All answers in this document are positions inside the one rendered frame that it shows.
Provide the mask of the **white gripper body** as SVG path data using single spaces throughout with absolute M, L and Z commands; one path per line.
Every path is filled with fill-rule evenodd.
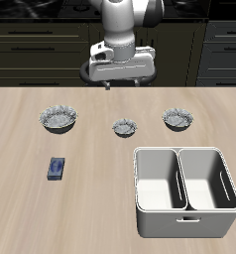
M 155 72 L 155 50 L 151 47 L 137 47 L 127 61 L 114 60 L 114 51 L 106 48 L 89 59 L 89 78 L 92 81 L 125 79 L 151 76 Z

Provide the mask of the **small grey fluted bowl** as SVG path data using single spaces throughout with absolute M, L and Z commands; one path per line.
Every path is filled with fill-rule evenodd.
M 127 138 L 136 132 L 138 126 L 135 121 L 127 118 L 122 118 L 113 123 L 112 129 L 119 137 Z

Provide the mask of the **medium grey fluted bowl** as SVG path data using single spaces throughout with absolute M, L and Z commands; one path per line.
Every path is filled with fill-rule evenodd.
M 192 114 L 181 108 L 165 110 L 162 118 L 166 126 L 176 132 L 186 130 L 193 122 Z

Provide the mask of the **large grey fluted bowl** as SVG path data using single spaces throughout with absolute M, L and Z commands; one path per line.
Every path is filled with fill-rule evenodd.
M 78 117 L 77 112 L 67 105 L 55 105 L 45 109 L 39 117 L 40 123 L 51 133 L 64 134 L 69 131 Z

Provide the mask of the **dark kitchen cupboards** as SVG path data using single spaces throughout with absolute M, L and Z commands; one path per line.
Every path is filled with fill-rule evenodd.
M 157 77 L 147 86 L 236 87 L 236 0 L 163 1 L 158 25 L 133 29 L 136 47 L 156 53 Z M 0 0 L 0 86 L 105 88 L 79 76 L 103 40 L 89 0 Z

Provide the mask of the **small blue box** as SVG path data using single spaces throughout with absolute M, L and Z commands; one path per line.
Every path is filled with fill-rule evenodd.
M 49 181 L 56 181 L 62 178 L 64 158 L 51 158 L 47 178 Z

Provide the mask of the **white two-bin basket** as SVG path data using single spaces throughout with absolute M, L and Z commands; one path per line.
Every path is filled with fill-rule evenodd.
M 221 238 L 236 218 L 236 189 L 217 148 L 137 148 L 134 180 L 142 237 Z

